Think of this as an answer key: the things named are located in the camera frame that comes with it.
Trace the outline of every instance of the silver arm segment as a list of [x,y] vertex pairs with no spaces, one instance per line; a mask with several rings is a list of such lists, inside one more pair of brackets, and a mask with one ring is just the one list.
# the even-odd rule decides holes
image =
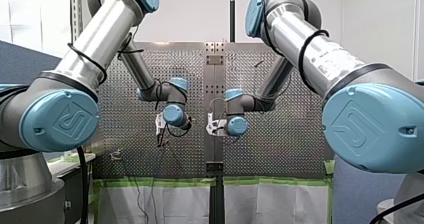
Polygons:
[[137,52],[138,49],[132,40],[132,35],[129,35],[127,38],[129,40],[124,41],[122,44],[122,48],[124,48],[121,53],[122,62],[130,72],[137,87],[140,90],[148,90],[155,85],[155,79],[143,57]]
[[275,100],[288,80],[292,68],[293,65],[286,58],[277,57],[256,96],[263,100]]

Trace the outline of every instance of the white wall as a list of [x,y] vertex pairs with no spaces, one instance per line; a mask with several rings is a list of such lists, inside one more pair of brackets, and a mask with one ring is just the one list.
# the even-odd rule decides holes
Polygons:
[[[229,40],[229,0],[160,0],[159,11],[142,22],[136,41],[203,42]],[[244,18],[250,0],[236,0],[236,41],[260,42],[248,38]],[[342,0],[313,0],[319,6],[326,28],[341,40]]]
[[386,63],[417,78],[418,1],[343,0],[344,47],[365,62]]
[[[330,32],[332,39],[341,41],[342,0],[313,1],[321,9],[323,28]],[[13,5],[19,2],[23,8],[10,8],[11,2]],[[249,0],[236,0],[236,41],[261,42],[245,35],[248,3]],[[12,9],[22,17],[28,17],[25,15],[28,10],[38,15],[24,18],[26,23],[14,23],[15,18],[9,18],[14,17],[9,13]],[[62,57],[70,39],[68,24],[69,0],[0,0],[0,40]],[[159,10],[148,15],[140,25],[135,40],[204,42],[229,40],[229,35],[229,0],[161,0]]]

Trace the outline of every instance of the black cable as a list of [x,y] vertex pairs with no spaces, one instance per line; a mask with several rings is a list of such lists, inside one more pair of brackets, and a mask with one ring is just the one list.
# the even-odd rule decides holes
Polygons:
[[81,165],[82,175],[82,213],[81,213],[81,224],[87,224],[88,218],[88,169],[87,162],[85,161],[84,150],[82,147],[77,148],[78,157]]
[[288,83],[287,83],[287,85],[286,85],[286,88],[284,88],[284,90],[282,90],[278,95],[277,95],[277,97],[280,97],[280,96],[282,96],[284,93],[286,93],[286,91],[287,91],[287,89],[289,89],[289,87],[290,87],[290,84],[291,84],[291,79],[292,79],[292,72],[290,72],[290,76],[289,76],[289,80],[288,80]]
[[135,37],[135,33],[138,31],[138,26],[137,26],[137,29],[135,30],[135,32],[134,32],[134,35],[130,32],[129,34],[128,34],[128,37],[127,37],[127,39],[125,40],[125,43],[124,43],[124,47],[120,50],[120,51],[118,51],[118,56],[117,56],[117,58],[118,58],[118,60],[122,60],[122,57],[121,57],[121,55],[122,54],[130,54],[130,53],[137,53],[137,52],[144,52],[144,49],[136,49],[136,50],[132,50],[132,51],[124,51],[125,49],[127,49],[127,47],[128,47],[128,45],[130,44],[130,42],[131,42],[131,40],[133,40],[134,39],[134,37]]
[[140,186],[138,185],[138,182],[137,182],[137,177],[135,177],[135,176],[133,176],[133,175],[130,175],[130,173],[128,172],[128,169],[127,169],[127,166],[126,166],[126,164],[125,164],[125,158],[122,158],[122,165],[123,165],[123,167],[124,167],[124,171],[125,171],[125,175],[126,176],[128,176],[128,177],[133,177],[133,180],[134,180],[134,182],[135,182],[135,185],[136,185],[136,187],[137,187],[137,192],[138,192],[138,195],[137,195],[137,207],[138,207],[138,209],[140,209],[140,211],[144,214],[144,216],[146,217],[146,223],[149,223],[149,219],[150,219],[150,217],[149,217],[149,215],[147,214],[147,212],[140,206],[140,197],[141,197],[141,192],[140,192]]
[[150,219],[150,217],[149,217],[149,215],[147,214],[147,212],[140,206],[140,197],[141,197],[141,192],[140,192],[140,186],[138,185],[138,182],[137,182],[137,178],[135,177],[135,176],[133,176],[133,180],[134,180],[134,182],[135,182],[135,185],[137,186],[137,192],[138,192],[138,194],[137,194],[137,206],[138,206],[138,209],[140,209],[140,211],[141,212],[143,212],[143,214],[144,214],[144,216],[146,217],[146,221],[147,221],[147,223],[149,223],[149,219]]
[[322,34],[324,34],[324,35],[326,35],[327,37],[328,36],[330,36],[330,34],[326,31],[326,30],[317,30],[316,32],[314,32],[314,34],[312,34],[311,36],[309,36],[308,38],[306,38],[306,40],[305,40],[305,42],[303,43],[303,46],[302,46],[302,48],[300,49],[300,52],[299,52],[299,59],[298,59],[298,61],[297,61],[297,65],[298,65],[298,69],[299,69],[299,74],[300,74],[300,77],[302,78],[302,81],[303,81],[303,83],[312,91],[312,92],[314,92],[314,93],[317,93],[316,91],[315,91],[315,89],[308,83],[308,81],[306,80],[306,77],[305,77],[305,72],[304,72],[304,70],[303,70],[303,59],[304,59],[304,56],[305,56],[305,51],[306,51],[306,48],[308,47],[308,45],[309,45],[309,43],[311,43],[311,41],[315,38],[315,37],[317,37],[317,36],[320,36],[320,35],[322,35]]
[[157,78],[155,78],[155,80],[158,82],[158,87],[156,88],[156,105],[155,105],[155,110],[157,110],[158,109],[158,106],[159,106],[160,97],[162,96],[162,90],[163,90],[162,85],[163,84],[169,84],[169,85],[175,87],[184,96],[185,102],[187,102],[187,94],[185,93],[185,91],[181,87],[178,87],[178,86],[172,84],[171,82],[167,82],[167,81],[162,82],[161,80],[159,80]]
[[77,53],[78,56],[84,57],[85,59],[87,59],[89,62],[93,63],[97,68],[100,69],[100,71],[103,73],[103,78],[100,81],[99,86],[106,81],[106,79],[107,79],[107,73],[106,73],[106,69],[104,69],[102,67],[102,65],[100,65],[98,62],[96,62],[93,59],[91,59],[89,56],[85,55],[84,52],[76,49],[72,43],[68,43],[68,47],[71,48],[72,51],[74,51],[75,53]]
[[171,130],[169,129],[169,125],[165,125],[165,127],[166,127],[166,130],[168,130],[168,133],[169,133],[171,136],[173,136],[173,137],[183,137],[183,136],[187,135],[187,133],[188,133],[188,132],[190,131],[190,129],[191,129],[191,128],[189,128],[189,129],[185,130],[183,134],[177,135],[177,134],[175,134],[175,133],[171,132]]
[[399,203],[399,204],[397,204],[397,205],[394,205],[394,206],[392,206],[391,208],[389,208],[389,209],[387,209],[387,210],[383,211],[382,213],[380,213],[380,214],[378,214],[377,216],[375,216],[375,217],[374,217],[374,218],[370,221],[370,223],[369,223],[369,224],[377,224],[377,223],[380,223],[380,222],[383,220],[383,218],[384,218],[385,216],[387,216],[387,215],[389,215],[389,214],[391,214],[391,213],[393,213],[393,212],[395,212],[395,211],[397,211],[397,210],[399,210],[399,209],[402,209],[402,208],[404,208],[404,207],[407,207],[407,206],[409,206],[409,205],[412,205],[412,204],[414,204],[414,203],[416,203],[416,202],[422,201],[422,200],[424,200],[424,193],[422,193],[422,194],[420,194],[420,195],[418,195],[418,196],[415,196],[415,197],[413,197],[413,198],[411,198],[411,199],[408,199],[408,200],[406,200],[406,201],[404,201],[404,202],[401,202],[401,203]]

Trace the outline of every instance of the robotic arm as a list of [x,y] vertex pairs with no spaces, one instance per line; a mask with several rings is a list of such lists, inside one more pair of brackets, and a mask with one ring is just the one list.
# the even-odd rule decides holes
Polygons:
[[423,88],[388,65],[364,63],[320,27],[320,12],[310,0],[250,1],[246,33],[281,57],[255,96],[227,91],[226,133],[247,131],[245,112],[272,110],[275,93],[293,66],[322,97],[324,134],[341,158],[371,172],[423,170]]
[[180,77],[173,77],[166,82],[155,80],[143,57],[137,53],[131,35],[123,43],[122,50],[122,61],[138,86],[137,97],[147,102],[167,102],[163,112],[156,117],[156,135],[159,136],[166,125],[188,131],[191,128],[191,118],[185,113],[187,80]]
[[159,0],[88,0],[92,20],[56,69],[42,72],[28,87],[7,87],[0,104],[0,152],[31,149],[57,152],[84,144],[98,124],[96,90],[117,52],[145,101],[167,101],[164,122],[189,129],[187,81],[156,82],[128,36]]

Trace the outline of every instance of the metal frame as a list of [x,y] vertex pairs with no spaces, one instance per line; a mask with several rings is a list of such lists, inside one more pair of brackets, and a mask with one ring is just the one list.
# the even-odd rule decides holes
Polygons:
[[84,25],[82,20],[83,0],[71,0],[71,33],[72,42],[75,42],[81,34]]

